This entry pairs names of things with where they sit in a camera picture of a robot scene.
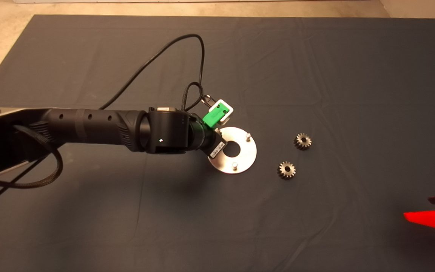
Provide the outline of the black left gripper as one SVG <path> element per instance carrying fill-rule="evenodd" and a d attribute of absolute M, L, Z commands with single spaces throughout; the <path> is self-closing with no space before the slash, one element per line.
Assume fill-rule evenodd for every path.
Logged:
<path fill-rule="evenodd" d="M 210 128 L 199 116 L 189 116 L 189 150 L 201 150 L 214 159 L 225 146 L 221 132 Z"/>

